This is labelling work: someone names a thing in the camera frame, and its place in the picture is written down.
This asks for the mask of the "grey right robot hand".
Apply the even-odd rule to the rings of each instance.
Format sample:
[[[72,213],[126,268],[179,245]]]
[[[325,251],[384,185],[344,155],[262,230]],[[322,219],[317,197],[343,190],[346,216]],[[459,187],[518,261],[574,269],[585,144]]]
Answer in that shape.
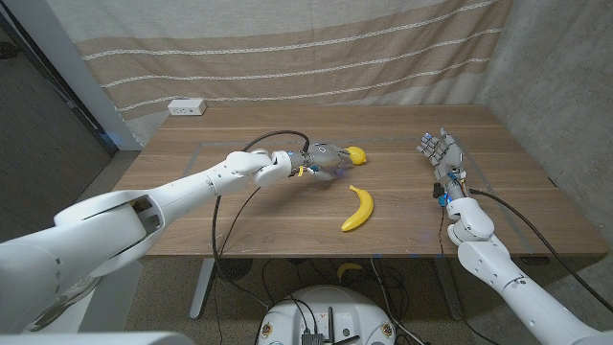
[[[437,182],[452,200],[468,197],[464,185],[466,172],[463,150],[453,136],[443,128],[439,137],[425,133],[417,150],[431,163]]]

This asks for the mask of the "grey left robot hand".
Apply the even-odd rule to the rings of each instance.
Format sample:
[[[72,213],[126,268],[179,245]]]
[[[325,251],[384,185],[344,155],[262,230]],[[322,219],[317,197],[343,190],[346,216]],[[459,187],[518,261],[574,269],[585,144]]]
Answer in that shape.
[[[332,144],[310,144],[302,155],[302,166],[322,181],[339,178],[352,164],[350,153]]]

